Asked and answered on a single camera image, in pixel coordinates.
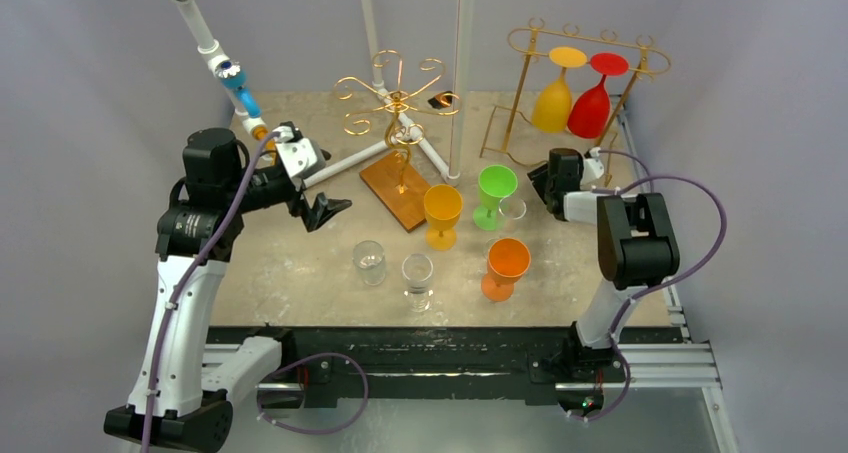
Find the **yellow wine glass front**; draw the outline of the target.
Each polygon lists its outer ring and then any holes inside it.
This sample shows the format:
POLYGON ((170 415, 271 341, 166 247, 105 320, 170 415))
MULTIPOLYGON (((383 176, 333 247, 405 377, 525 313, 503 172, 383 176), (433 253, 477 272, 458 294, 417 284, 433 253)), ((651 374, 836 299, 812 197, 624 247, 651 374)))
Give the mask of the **yellow wine glass front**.
POLYGON ((558 76, 540 93, 531 115, 531 124, 544 133, 559 133, 566 129, 572 109, 571 89, 567 73, 581 68, 587 55, 574 47, 559 46, 548 53, 549 60, 559 68, 558 76))

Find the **yellow wine glass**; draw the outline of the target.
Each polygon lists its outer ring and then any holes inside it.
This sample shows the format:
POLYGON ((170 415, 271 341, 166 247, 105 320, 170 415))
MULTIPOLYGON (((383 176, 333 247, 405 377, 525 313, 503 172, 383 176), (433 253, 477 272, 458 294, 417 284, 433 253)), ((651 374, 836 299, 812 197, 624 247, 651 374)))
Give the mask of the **yellow wine glass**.
POLYGON ((428 225, 427 244, 437 251, 451 249, 457 241, 454 228, 463 210, 461 194, 450 185, 436 185, 425 193, 423 205, 428 225))
POLYGON ((581 68, 587 55, 574 47, 559 46, 548 53, 549 60, 559 68, 558 76, 540 93, 531 115, 531 124, 544 133, 559 133, 566 129, 572 109, 571 89, 567 73, 581 68))

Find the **gold wire wine glass rack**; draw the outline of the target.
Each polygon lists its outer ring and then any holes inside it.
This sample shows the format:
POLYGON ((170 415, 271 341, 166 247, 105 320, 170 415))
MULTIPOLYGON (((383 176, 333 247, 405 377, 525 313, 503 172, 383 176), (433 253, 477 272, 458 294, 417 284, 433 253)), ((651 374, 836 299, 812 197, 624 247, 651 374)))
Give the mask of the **gold wire wine glass rack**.
POLYGON ((656 40, 650 35, 639 35, 632 41, 619 38, 613 29, 603 29, 595 35, 586 34, 581 28, 572 23, 564 24, 560 29, 553 30, 546 26, 541 18, 531 18, 525 26, 513 29, 507 34, 508 46, 522 57, 522 66, 518 84, 508 105, 494 104, 487 120, 483 140, 478 150, 480 158, 487 154, 497 154, 511 163, 530 168, 539 166, 539 161, 523 160, 511 150, 511 140, 517 125, 531 124, 534 105, 542 90, 556 79, 559 68, 548 58, 551 49, 559 46, 574 47, 582 50, 588 57, 585 66, 571 69, 567 73, 567 82, 571 89, 572 107, 578 98, 588 89, 594 87, 600 75, 590 66, 590 58, 600 52, 611 52, 623 56, 629 63, 629 70, 616 77, 608 77, 606 90, 610 99, 610 114, 604 125, 604 131, 599 138, 583 139, 566 129, 559 133, 567 134, 583 141, 590 141, 595 147, 606 147, 615 144, 619 136, 617 125, 624 113, 626 103, 631 96, 634 86, 639 81, 653 82, 657 77, 671 70, 672 57, 656 45, 656 40), (556 76, 544 88, 537 92, 531 109, 525 109, 526 83, 531 66, 546 62, 556 69, 556 76))

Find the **red plastic wine glass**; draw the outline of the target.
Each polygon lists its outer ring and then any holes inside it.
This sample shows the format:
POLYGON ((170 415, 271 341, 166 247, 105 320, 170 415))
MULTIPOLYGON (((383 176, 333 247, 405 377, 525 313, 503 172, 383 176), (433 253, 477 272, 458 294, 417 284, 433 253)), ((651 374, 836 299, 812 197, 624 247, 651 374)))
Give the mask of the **red plastic wine glass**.
POLYGON ((575 102, 570 113, 567 128, 577 137, 596 139, 604 131, 610 114, 610 99, 606 90, 608 77, 625 74, 629 70, 628 61, 621 55, 600 52, 589 60, 589 66, 600 75, 598 83, 586 90, 575 102))

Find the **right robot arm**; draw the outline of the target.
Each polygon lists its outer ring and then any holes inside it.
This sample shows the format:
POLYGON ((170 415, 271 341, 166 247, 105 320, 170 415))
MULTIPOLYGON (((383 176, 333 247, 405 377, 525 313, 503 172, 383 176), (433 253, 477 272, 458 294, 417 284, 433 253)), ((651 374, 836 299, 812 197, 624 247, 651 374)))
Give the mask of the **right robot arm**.
POLYGON ((529 174, 554 218, 593 225, 604 281, 576 320, 577 342, 564 349, 561 365, 584 380, 601 364, 598 350, 612 348, 636 293, 677 273, 680 253, 665 199, 660 193, 598 193, 581 188, 588 158, 572 148, 554 148, 529 174))

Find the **gold scroll glass tree stand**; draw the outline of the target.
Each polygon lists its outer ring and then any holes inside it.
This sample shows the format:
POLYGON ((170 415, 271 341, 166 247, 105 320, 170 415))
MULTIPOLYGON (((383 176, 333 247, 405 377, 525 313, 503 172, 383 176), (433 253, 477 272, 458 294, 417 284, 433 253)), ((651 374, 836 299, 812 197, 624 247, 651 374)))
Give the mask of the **gold scroll glass tree stand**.
POLYGON ((423 113, 416 107, 412 100, 425 92, 430 86, 439 81, 447 71, 444 62, 437 58, 425 58, 418 69, 422 72, 435 72, 436 75, 429 82, 413 91, 403 89, 404 59, 396 50, 383 49, 372 55, 371 66, 378 72, 390 63, 396 64, 396 88, 384 90, 366 84, 362 79, 355 76, 340 78, 333 86, 333 93, 338 100, 345 101, 353 96, 352 84, 357 84, 367 91, 375 94, 379 100, 379 106, 372 110, 360 110, 347 113, 344 116, 343 130, 351 136, 363 136, 372 130, 372 122, 368 115, 383 111, 390 115, 390 120, 383 133, 383 142, 391 152, 398 152, 404 156, 407 165, 411 163, 412 147, 420 144, 425 139, 425 128, 412 121, 407 111, 423 113))

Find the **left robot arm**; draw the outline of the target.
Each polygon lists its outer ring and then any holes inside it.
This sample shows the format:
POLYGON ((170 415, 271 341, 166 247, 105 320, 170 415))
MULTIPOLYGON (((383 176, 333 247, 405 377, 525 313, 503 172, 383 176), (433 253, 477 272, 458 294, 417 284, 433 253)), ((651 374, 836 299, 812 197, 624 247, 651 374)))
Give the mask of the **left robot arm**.
POLYGON ((298 355, 280 336, 245 339, 212 374, 203 358, 216 294, 247 213, 283 205, 315 231, 349 207, 345 199, 308 199, 305 180, 328 153, 291 122, 273 129, 256 154, 227 128, 188 137, 183 176, 157 222, 157 289, 139 376, 122 406, 109 410, 103 430, 151 447, 219 451, 235 405, 267 375, 284 382, 297 372, 298 355))

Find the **wooden base board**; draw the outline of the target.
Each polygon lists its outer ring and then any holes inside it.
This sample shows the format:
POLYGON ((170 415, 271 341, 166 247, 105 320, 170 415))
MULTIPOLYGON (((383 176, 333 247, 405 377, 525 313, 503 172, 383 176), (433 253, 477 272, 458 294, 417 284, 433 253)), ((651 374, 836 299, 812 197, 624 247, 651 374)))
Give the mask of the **wooden base board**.
POLYGON ((426 222, 423 201, 431 185, 401 153, 388 153, 359 177, 407 233, 426 222))

